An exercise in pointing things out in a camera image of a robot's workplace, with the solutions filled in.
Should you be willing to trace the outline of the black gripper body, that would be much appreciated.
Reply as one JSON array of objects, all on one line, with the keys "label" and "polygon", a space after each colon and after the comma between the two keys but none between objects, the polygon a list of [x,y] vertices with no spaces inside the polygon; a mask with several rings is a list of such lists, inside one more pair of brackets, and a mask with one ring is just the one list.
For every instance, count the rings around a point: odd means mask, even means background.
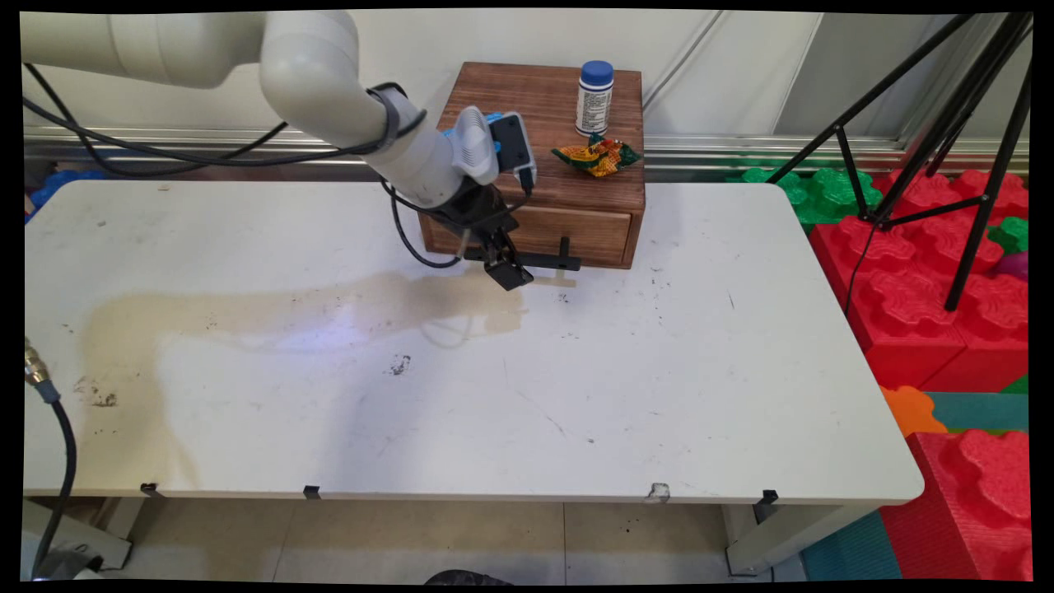
[{"label": "black gripper body", "polygon": [[457,236],[467,231],[470,243],[488,248],[491,246],[491,234],[497,226],[505,228],[509,236],[515,230],[515,219],[509,209],[496,185],[464,180],[448,202],[438,207],[425,209],[424,214]]}]

